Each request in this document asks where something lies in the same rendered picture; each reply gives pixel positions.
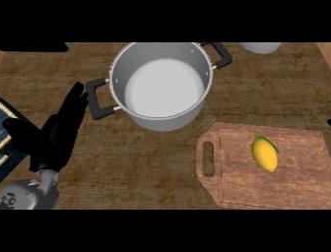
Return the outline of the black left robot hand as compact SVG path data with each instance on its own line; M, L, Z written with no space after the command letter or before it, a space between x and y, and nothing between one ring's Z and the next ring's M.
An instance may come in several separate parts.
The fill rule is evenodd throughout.
M3 122L15 149L31 156L33 172L43 169L60 171L68 165L89 104L88 97L85 85L77 82L58 113L51 115L42 128L20 118L8 118Z

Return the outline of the black appliance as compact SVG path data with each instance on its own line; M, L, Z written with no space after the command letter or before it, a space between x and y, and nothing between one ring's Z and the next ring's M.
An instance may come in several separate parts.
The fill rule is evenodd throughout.
M15 52L67 52L70 46L64 42L0 42L2 51Z

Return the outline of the pale grey round object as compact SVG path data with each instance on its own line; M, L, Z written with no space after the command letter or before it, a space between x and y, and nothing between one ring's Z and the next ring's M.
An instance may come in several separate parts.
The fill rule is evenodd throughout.
M283 44L280 42L242 42L240 45L254 53L271 54Z

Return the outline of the yellow lemon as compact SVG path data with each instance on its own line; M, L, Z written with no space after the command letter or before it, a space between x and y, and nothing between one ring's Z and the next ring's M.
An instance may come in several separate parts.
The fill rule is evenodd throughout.
M273 142L264 137L257 135L252 144L252 154L259 166L270 172L277 170L280 164L279 149Z

